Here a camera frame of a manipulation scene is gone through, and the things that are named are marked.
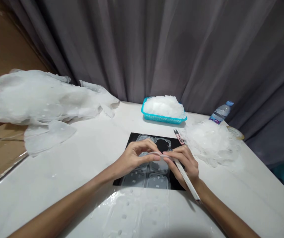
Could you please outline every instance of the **person's left hand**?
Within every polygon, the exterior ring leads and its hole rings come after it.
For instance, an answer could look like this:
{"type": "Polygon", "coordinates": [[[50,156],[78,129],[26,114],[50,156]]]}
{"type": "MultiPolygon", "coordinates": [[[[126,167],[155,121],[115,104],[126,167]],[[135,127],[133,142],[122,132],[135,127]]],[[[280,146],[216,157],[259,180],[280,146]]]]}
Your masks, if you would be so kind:
{"type": "Polygon", "coordinates": [[[156,151],[162,154],[158,150],[157,145],[150,139],[130,142],[123,154],[109,167],[110,170],[112,170],[113,179],[119,179],[124,175],[127,175],[129,172],[143,163],[159,161],[161,159],[158,155],[154,154],[139,157],[142,152],[146,151],[156,151]]]}

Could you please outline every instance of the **bottle label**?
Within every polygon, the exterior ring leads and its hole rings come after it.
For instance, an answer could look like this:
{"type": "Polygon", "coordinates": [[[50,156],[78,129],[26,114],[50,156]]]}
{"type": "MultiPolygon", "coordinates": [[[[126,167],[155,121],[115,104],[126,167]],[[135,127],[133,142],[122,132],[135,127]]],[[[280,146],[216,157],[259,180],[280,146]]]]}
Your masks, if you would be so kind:
{"type": "Polygon", "coordinates": [[[209,120],[217,123],[218,125],[221,123],[221,120],[220,119],[216,119],[214,116],[211,115],[211,117],[209,117],[209,120]]]}

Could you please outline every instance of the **gray curtain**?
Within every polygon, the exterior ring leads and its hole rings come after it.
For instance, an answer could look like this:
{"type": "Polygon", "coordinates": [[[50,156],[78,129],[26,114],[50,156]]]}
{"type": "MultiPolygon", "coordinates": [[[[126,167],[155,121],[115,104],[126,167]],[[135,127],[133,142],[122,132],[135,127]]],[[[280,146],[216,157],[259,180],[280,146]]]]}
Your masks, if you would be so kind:
{"type": "Polygon", "coordinates": [[[284,161],[284,1],[6,0],[47,62],[120,100],[174,95],[284,161]]]}

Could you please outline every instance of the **finger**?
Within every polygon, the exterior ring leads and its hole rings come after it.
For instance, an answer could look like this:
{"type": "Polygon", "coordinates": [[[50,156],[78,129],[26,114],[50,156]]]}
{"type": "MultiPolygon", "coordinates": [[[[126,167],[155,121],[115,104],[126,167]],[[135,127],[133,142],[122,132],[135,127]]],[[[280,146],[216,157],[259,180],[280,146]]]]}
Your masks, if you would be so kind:
{"type": "Polygon", "coordinates": [[[173,172],[173,174],[175,175],[175,178],[177,179],[177,181],[181,184],[181,186],[187,190],[188,187],[185,183],[184,178],[182,177],[182,174],[180,173],[179,169],[177,168],[177,166],[174,164],[173,161],[171,161],[169,158],[163,158],[163,160],[167,163],[169,169],[173,172]]]}
{"type": "Polygon", "coordinates": [[[151,154],[151,155],[139,157],[138,160],[139,160],[139,165],[141,165],[147,162],[159,161],[161,160],[161,157],[159,157],[158,155],[151,154]]]}
{"type": "Polygon", "coordinates": [[[146,147],[146,148],[142,148],[142,152],[150,153],[150,152],[152,152],[152,150],[150,148],[146,147]]]}
{"type": "Polygon", "coordinates": [[[186,169],[193,166],[192,163],[189,161],[189,159],[187,159],[182,153],[177,153],[173,151],[168,151],[168,152],[163,152],[163,153],[165,155],[178,159],[185,166],[186,169]]]}
{"type": "Polygon", "coordinates": [[[151,141],[150,139],[145,139],[145,140],[138,141],[138,142],[136,142],[136,143],[134,144],[134,146],[135,146],[134,149],[137,149],[137,148],[141,148],[141,149],[143,149],[143,148],[149,148],[149,149],[151,149],[152,151],[156,151],[156,152],[162,154],[162,153],[158,150],[157,145],[156,145],[153,141],[151,141]]]}
{"type": "Polygon", "coordinates": [[[192,152],[190,151],[190,149],[187,145],[179,146],[179,147],[173,149],[173,151],[177,152],[177,153],[182,153],[191,162],[192,165],[198,167],[198,162],[196,161],[196,159],[192,155],[192,152]]]}

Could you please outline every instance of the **cardboard box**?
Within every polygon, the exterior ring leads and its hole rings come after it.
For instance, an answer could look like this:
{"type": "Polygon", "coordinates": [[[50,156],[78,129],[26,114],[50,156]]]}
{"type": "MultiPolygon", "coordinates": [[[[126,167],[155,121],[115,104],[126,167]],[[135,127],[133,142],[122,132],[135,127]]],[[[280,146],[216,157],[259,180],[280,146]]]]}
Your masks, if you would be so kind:
{"type": "Polygon", "coordinates": [[[0,178],[27,155],[23,140],[25,129],[26,126],[8,123],[0,126],[0,178]]]}
{"type": "MultiPolygon", "coordinates": [[[[16,16],[0,0],[0,76],[13,68],[52,72],[36,52],[16,16]]],[[[25,157],[25,129],[23,126],[0,123],[0,178],[25,157]]]]}

